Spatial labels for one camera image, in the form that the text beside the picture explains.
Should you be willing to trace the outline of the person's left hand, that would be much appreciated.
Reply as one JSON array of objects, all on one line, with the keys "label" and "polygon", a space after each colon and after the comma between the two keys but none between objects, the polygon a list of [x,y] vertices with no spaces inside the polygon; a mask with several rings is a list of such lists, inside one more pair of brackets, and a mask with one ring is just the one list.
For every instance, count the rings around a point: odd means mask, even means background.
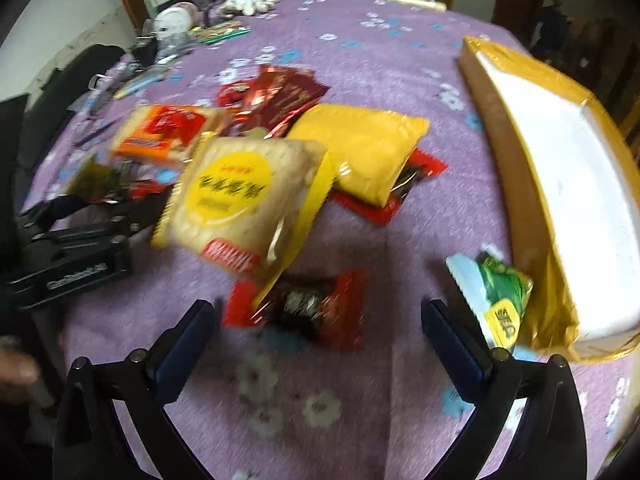
[{"label": "person's left hand", "polygon": [[28,389],[38,382],[40,367],[28,354],[12,348],[0,350],[0,398],[20,404],[29,399]]}]

